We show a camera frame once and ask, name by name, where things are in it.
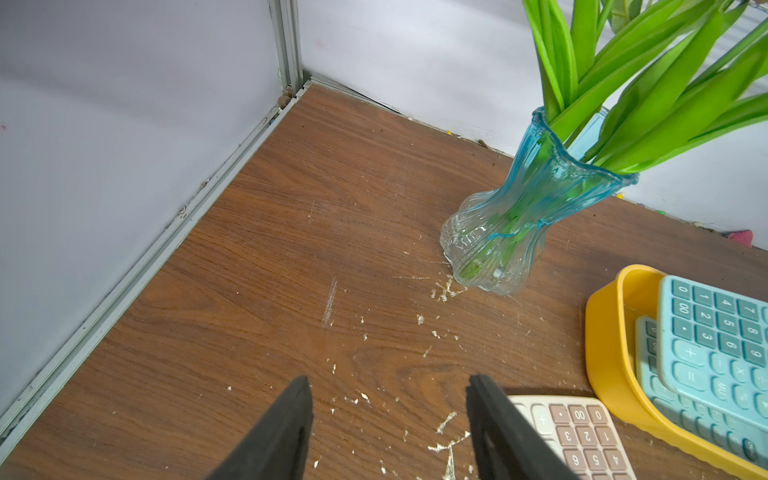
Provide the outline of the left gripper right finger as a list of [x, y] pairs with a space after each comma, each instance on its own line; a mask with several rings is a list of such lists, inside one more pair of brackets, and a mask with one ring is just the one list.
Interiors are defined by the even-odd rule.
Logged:
[[577, 477], [490, 376], [470, 377], [466, 410], [481, 480]]

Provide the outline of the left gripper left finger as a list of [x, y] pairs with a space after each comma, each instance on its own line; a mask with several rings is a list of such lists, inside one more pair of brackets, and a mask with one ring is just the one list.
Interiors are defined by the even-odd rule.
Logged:
[[207, 477], [301, 479], [306, 467], [313, 419], [309, 379], [298, 376]]

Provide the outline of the pink calculator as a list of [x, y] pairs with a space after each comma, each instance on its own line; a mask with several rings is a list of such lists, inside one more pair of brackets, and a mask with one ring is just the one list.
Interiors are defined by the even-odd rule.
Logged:
[[565, 395], [510, 395], [508, 399], [578, 478], [636, 477], [600, 400]]

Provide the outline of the teal calculator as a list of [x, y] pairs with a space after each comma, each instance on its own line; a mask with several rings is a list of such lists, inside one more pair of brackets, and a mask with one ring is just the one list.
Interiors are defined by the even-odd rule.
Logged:
[[656, 321], [635, 322], [635, 373], [644, 394], [657, 410], [688, 433], [761, 469], [767, 478], [767, 432], [668, 389], [657, 375]]
[[767, 429], [767, 303], [674, 275], [658, 286], [657, 368], [673, 392]]

